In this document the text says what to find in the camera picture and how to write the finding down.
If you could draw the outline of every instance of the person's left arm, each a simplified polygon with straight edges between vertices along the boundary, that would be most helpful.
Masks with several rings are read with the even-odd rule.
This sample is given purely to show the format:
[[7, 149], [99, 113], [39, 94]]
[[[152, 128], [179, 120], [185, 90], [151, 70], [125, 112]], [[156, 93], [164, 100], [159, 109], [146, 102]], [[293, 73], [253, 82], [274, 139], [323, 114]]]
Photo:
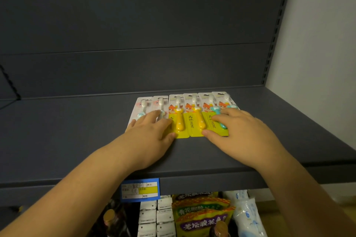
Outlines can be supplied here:
[[162, 137], [171, 119], [153, 111], [96, 150], [53, 189], [0, 232], [0, 237], [85, 236], [120, 183], [160, 159], [176, 134]]

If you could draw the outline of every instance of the wall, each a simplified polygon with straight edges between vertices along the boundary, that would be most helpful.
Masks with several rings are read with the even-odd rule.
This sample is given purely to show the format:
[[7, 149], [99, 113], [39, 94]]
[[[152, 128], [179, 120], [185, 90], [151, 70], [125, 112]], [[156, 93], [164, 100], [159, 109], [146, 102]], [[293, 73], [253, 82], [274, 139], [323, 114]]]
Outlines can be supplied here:
[[[355, 12], [356, 0], [288, 0], [266, 86], [356, 149]], [[324, 188], [356, 195], [356, 183]]]

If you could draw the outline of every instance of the toothbrush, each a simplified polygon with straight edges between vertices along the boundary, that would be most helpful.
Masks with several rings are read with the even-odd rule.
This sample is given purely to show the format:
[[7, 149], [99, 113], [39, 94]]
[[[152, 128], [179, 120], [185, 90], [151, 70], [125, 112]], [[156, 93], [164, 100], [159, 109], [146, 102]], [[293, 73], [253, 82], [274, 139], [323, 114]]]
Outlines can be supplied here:
[[230, 95], [228, 93], [225, 93], [224, 100], [226, 100], [228, 102], [228, 104], [229, 104], [228, 108], [236, 108], [237, 109], [238, 106], [236, 104], [233, 104], [230, 99], [231, 99]]
[[177, 114], [177, 122], [176, 122], [176, 129], [178, 131], [185, 130], [184, 122], [183, 122], [183, 109], [180, 108], [181, 98], [176, 97], [177, 108], [174, 111]]
[[145, 99], [141, 100], [141, 106], [142, 106], [142, 112], [140, 112], [138, 115], [137, 115], [137, 118], [141, 118], [142, 116], [146, 115], [146, 107], [147, 107], [147, 102]]
[[201, 112], [202, 109], [198, 106], [197, 96], [196, 95], [192, 96], [192, 102], [193, 102], [192, 106], [194, 107], [194, 111], [197, 114], [197, 121], [198, 121], [199, 128], [200, 129], [206, 129], [207, 128], [207, 124], [205, 123], [204, 118], [202, 117], [202, 112]]
[[159, 108], [161, 110], [161, 113], [158, 116], [158, 120], [161, 120], [163, 118], [163, 116], [166, 114], [166, 112], [163, 110], [163, 105], [164, 105], [163, 98], [159, 98], [158, 99], [158, 105], [159, 105]]
[[[221, 114], [220, 107], [215, 106], [214, 100], [215, 100], [214, 95], [210, 94], [209, 95], [209, 103], [210, 103], [210, 105], [213, 106], [213, 107], [210, 107], [210, 109], [213, 110], [214, 112], [216, 112], [216, 114]], [[220, 127], [222, 127], [223, 129], [227, 129], [227, 127], [222, 123], [220, 123]]]

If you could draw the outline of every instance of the gold bottle cap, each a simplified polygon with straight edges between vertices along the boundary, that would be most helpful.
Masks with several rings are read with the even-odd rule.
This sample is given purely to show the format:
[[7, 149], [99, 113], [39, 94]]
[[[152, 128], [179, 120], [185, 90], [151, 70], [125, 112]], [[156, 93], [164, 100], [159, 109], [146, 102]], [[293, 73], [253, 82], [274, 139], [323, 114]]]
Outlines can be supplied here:
[[219, 237], [228, 237], [229, 231], [228, 226], [224, 221], [217, 221], [215, 225], [215, 235]]
[[109, 209], [105, 212], [103, 219], [105, 224], [110, 224], [110, 222], [115, 218], [115, 211], [113, 209]]

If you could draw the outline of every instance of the person's left hand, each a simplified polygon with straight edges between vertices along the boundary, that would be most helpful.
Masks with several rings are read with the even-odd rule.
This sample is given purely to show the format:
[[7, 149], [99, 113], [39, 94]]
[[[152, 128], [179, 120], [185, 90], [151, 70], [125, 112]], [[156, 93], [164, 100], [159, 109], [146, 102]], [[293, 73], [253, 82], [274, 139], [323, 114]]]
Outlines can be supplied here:
[[137, 121], [133, 119], [125, 133], [108, 144], [120, 150], [132, 171], [145, 169], [160, 159], [176, 137], [174, 132], [163, 137], [172, 120], [163, 118], [156, 122], [160, 113], [152, 111]]

